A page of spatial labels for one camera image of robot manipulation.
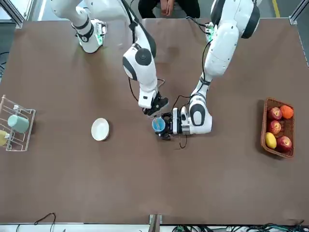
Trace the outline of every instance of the white plate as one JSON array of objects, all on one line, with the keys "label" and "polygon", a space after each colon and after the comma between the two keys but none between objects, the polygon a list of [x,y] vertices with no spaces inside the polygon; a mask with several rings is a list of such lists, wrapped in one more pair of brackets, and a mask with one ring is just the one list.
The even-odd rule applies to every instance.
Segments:
[{"label": "white plate", "polygon": [[110,132],[110,125],[104,118],[98,118],[91,127],[91,135],[97,141],[103,141]]}]

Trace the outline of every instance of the red apple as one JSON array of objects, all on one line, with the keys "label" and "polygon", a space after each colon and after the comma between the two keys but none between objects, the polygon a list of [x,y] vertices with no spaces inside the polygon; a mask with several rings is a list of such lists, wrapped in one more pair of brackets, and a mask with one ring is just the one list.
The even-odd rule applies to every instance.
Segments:
[{"label": "red apple", "polygon": [[292,141],[288,137],[282,136],[277,139],[277,148],[282,152],[287,152],[292,148]]},{"label": "red apple", "polygon": [[272,108],[268,113],[268,118],[271,120],[280,120],[282,118],[282,112],[278,107]]},{"label": "red apple", "polygon": [[268,132],[278,134],[281,131],[281,125],[278,121],[272,121],[268,126]]}]

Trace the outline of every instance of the person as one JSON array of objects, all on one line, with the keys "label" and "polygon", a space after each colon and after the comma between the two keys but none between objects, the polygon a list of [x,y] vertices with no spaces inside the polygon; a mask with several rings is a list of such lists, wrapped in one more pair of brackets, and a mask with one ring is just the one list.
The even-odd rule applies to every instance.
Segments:
[{"label": "person", "polygon": [[140,0],[139,12],[142,18],[155,18],[153,8],[161,2],[161,13],[170,16],[174,9],[175,1],[184,10],[187,16],[200,18],[198,0]]}]

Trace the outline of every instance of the fruit basket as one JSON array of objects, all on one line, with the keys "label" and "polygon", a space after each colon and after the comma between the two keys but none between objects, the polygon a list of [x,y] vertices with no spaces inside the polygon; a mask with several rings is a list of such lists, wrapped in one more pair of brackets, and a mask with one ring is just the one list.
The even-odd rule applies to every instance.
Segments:
[{"label": "fruit basket", "polygon": [[263,124],[262,124],[262,135],[261,135],[261,145],[262,147],[275,155],[281,156],[283,158],[293,158],[294,156],[294,149],[295,149],[295,141],[294,141],[294,131],[295,131],[295,120],[294,120],[294,116],[290,119],[281,119],[279,120],[280,124],[281,124],[281,130],[278,134],[275,135],[276,138],[279,138],[281,136],[287,136],[291,139],[292,141],[292,148],[291,150],[289,150],[288,152],[280,152],[277,148],[275,149],[271,149],[268,148],[266,146],[265,143],[265,136],[266,136],[266,132],[267,132],[267,125],[269,123],[269,120],[267,118],[267,113],[270,109],[272,109],[273,107],[278,107],[280,108],[283,105],[287,105],[290,106],[292,109],[294,109],[291,105],[283,103],[281,101],[272,99],[272,98],[267,98],[265,101],[265,105],[264,105],[264,114],[263,114]]}]

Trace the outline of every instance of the dish rack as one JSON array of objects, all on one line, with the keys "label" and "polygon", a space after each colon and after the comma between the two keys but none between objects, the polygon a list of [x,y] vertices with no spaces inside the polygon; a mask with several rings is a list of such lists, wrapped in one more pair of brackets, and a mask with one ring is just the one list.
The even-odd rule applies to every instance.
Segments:
[{"label": "dish rack", "polygon": [[[3,147],[6,151],[27,151],[30,141],[30,135],[33,127],[36,110],[26,109],[23,106],[9,100],[5,95],[0,103],[0,130],[5,131],[6,144]],[[17,115],[28,119],[29,128],[25,133],[19,133],[8,126],[8,118]]]}]

